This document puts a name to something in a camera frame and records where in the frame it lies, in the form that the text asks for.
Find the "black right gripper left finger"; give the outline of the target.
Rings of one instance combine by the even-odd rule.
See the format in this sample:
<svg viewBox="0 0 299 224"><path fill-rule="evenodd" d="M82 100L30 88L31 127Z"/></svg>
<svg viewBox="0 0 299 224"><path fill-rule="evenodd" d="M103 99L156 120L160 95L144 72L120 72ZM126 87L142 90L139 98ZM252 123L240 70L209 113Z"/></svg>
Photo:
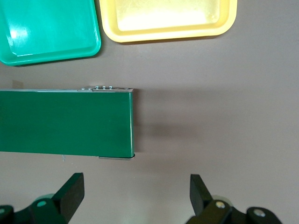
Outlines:
<svg viewBox="0 0 299 224"><path fill-rule="evenodd" d="M15 211L11 205L0 206L2 224L67 224L85 196L84 174L74 173L53 195L42 196L31 205Z"/></svg>

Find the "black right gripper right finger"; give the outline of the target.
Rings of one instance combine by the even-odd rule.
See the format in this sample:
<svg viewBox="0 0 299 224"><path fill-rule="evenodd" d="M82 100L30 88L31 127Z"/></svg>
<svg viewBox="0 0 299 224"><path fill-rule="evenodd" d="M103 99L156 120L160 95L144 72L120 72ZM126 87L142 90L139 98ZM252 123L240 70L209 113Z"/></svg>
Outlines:
<svg viewBox="0 0 299 224"><path fill-rule="evenodd" d="M250 207L242 213L221 199L214 200L202 178L190 175L190 201L195 215L188 224L280 224L280 219L270 210Z"/></svg>

